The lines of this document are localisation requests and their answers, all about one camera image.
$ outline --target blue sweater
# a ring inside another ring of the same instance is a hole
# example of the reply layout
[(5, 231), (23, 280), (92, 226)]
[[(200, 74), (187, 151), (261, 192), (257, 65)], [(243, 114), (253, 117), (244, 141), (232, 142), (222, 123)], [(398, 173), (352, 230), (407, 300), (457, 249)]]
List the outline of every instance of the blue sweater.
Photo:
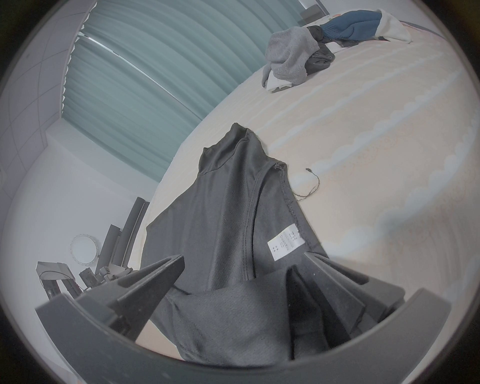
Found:
[(382, 14), (374, 11), (350, 11), (321, 25), (330, 39), (365, 41), (375, 36)]

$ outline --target beige bed sheet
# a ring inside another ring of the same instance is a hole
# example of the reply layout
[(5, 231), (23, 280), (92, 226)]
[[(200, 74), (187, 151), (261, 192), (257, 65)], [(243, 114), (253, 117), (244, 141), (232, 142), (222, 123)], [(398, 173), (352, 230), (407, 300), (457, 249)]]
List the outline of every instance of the beige bed sheet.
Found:
[(140, 266), (146, 225), (194, 182), (203, 147), (238, 122), (288, 164), (296, 193), (316, 184), (305, 168), (319, 176), (319, 190), (300, 206), (330, 257), (401, 285), (406, 298), (425, 287), (453, 303), (428, 362), (480, 282), (480, 102), (449, 44), (408, 30), (408, 45), (360, 43), (281, 92), (265, 91), (254, 73), (180, 146), (129, 265)]

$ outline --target white tag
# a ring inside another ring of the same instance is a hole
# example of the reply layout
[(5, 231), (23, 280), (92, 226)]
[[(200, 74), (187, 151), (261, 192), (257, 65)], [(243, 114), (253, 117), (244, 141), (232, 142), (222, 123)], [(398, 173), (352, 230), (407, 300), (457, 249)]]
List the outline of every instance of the white tag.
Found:
[(290, 252), (305, 244), (305, 240), (300, 237), (299, 230), (294, 224), (289, 225), (268, 243), (270, 252), (275, 261), (287, 256)]

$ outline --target cable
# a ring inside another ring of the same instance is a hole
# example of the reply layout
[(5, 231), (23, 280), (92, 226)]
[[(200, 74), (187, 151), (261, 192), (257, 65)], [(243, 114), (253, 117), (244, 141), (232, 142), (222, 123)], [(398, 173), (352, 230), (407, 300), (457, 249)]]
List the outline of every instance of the cable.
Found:
[[(74, 280), (74, 279), (72, 279), (70, 276), (66, 275), (66, 274), (63, 273), (63, 272), (59, 272), (59, 271), (43, 271), (41, 274), (38, 275), (38, 278), (40, 279), (40, 284), (42, 285), (42, 288), (43, 288), (43, 289), (45, 289), (45, 287), (43, 286), (43, 283), (42, 283), (42, 275), (43, 275), (44, 273), (47, 273), (47, 272), (59, 273), (59, 274), (61, 274), (61, 275), (64, 275), (64, 276), (68, 277), (68, 279), (70, 279), (70, 280)], [(82, 292), (85, 292), (85, 290), (82, 289), (81, 286), (79, 286), (78, 284), (77, 284), (77, 286), (78, 286), (78, 288), (80, 288), (80, 290), (81, 290)]]
[(305, 195), (305, 196), (296, 194), (295, 192), (292, 191), (295, 196), (300, 197), (300, 199), (298, 199), (297, 201), (305, 200), (307, 197), (309, 197), (309, 196), (313, 195), (315, 192), (317, 192), (317, 190), (320, 188), (320, 178), (319, 178), (317, 175), (315, 175), (310, 168), (305, 168), (305, 170), (308, 171), (308, 172), (310, 172), (312, 175), (314, 175), (314, 176), (317, 178), (318, 183), (317, 183), (317, 185), (314, 186), (314, 187), (310, 190), (310, 192), (308, 192), (308, 194)]

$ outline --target curtain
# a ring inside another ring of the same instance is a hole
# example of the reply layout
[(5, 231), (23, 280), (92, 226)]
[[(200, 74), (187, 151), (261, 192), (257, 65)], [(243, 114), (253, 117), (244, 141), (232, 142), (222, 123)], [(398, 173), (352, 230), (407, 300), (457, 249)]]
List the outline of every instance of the curtain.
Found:
[(160, 181), (181, 142), (265, 64), (271, 34), (298, 25), (303, 9), (298, 0), (100, 0), (81, 32), (124, 60), (80, 37), (63, 116)]

